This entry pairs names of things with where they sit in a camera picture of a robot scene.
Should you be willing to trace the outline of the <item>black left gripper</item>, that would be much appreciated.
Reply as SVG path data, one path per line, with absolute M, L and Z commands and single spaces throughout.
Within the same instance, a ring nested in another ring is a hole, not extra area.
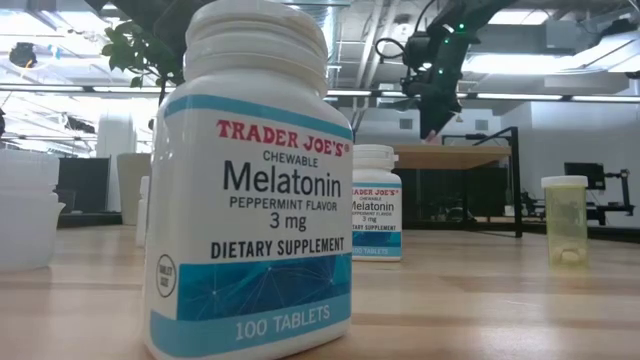
M 95 10 L 108 4 L 116 7 L 144 30 L 163 42 L 174 54 L 186 51 L 185 34 L 189 22 L 200 8 L 200 0 L 84 0 Z

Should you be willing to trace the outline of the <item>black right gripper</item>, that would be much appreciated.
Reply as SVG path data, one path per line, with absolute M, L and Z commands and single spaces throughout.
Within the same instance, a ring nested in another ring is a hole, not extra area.
M 437 135 L 461 112 L 457 97 L 462 77 L 463 23 L 436 19 L 423 30 L 414 32 L 418 67 L 420 138 L 434 131 Z

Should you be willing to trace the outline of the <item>white melatonin supplement bottle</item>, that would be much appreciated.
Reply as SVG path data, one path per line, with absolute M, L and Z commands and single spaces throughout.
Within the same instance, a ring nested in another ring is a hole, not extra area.
M 269 360 L 351 319 L 353 132 L 308 14 L 214 0 L 155 124 L 144 342 L 156 360 Z
M 387 145 L 354 146 L 352 255 L 360 261 L 402 259 L 402 180 Z

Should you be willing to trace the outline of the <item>yellow translucent pill bottle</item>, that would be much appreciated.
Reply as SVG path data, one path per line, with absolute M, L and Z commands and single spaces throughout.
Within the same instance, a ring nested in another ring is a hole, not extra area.
M 549 265 L 552 268 L 587 268 L 587 178 L 544 177 L 541 186 L 546 207 Z

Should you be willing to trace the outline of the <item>wooden shelf black metal legs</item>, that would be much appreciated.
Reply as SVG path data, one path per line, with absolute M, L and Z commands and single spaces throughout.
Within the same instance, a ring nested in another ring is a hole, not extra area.
M 460 226 L 464 231 L 470 231 L 470 222 L 467 220 L 467 172 L 507 158 L 510 171 L 509 183 L 515 210 L 514 223 L 507 224 L 507 228 L 514 232 L 516 239 L 520 239 L 523 236 L 524 225 L 521 200 L 519 129 L 516 126 L 510 126 L 494 134 L 484 135 L 482 138 L 479 138 L 478 134 L 472 135 L 472 138 L 477 139 L 477 142 L 464 146 L 394 145 L 393 149 L 399 156 L 397 167 L 416 170 L 462 171 L 463 218 Z

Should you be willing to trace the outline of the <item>green leafy plant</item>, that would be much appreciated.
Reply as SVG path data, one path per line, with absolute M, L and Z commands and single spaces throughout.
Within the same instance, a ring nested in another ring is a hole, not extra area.
M 156 36 L 133 20 L 106 28 L 105 34 L 109 42 L 102 48 L 101 54 L 109 58 L 111 70 L 119 69 L 134 74 L 130 81 L 131 88 L 142 88 L 147 78 L 154 78 L 155 86 L 159 89 L 156 115 L 147 122 L 153 131 L 152 157 L 170 158 L 165 109 L 180 94 L 185 82 L 182 57 L 174 54 Z

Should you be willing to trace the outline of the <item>horizontal overhead light bar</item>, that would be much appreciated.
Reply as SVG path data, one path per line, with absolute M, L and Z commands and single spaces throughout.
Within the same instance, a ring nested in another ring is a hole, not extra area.
M 104 94 L 104 95 L 132 95 L 154 96 L 161 93 L 157 87 L 127 87 L 127 86 L 91 86 L 91 85 L 42 85 L 42 84 L 9 84 L 0 83 L 0 92 L 34 92 L 56 94 Z M 640 104 L 640 95 L 561 95 L 561 94 L 516 94 L 516 93 L 476 93 L 461 92 L 457 94 L 459 100 L 479 101 L 530 101 L 530 102 L 576 102 L 576 103 L 604 103 L 604 104 Z M 340 90 L 331 89 L 325 95 L 327 101 L 338 98 L 381 98 L 404 100 L 406 96 L 399 91 L 383 90 Z

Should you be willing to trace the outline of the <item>black round ceiling device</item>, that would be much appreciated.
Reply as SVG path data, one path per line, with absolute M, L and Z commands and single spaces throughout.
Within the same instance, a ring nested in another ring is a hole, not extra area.
M 33 68 L 37 65 L 37 56 L 34 52 L 34 44 L 29 42 L 17 42 L 9 52 L 9 61 L 20 68 Z

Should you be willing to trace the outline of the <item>black computer monitor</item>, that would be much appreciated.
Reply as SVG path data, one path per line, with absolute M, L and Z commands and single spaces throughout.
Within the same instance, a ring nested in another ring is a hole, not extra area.
M 564 163 L 565 174 L 569 176 L 584 176 L 587 178 L 588 190 L 606 189 L 606 177 L 602 163 Z

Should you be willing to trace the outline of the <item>plain white plant pot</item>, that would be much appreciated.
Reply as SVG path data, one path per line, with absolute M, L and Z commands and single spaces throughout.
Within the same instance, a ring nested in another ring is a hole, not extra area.
M 124 153 L 117 157 L 120 205 L 124 225 L 135 226 L 138 217 L 140 185 L 151 174 L 149 153 Z

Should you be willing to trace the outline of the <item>black office partition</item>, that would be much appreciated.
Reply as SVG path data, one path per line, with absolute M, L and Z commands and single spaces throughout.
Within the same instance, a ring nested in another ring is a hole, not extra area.
M 105 212 L 109 179 L 109 158 L 60 158 L 54 192 L 65 204 L 62 212 Z

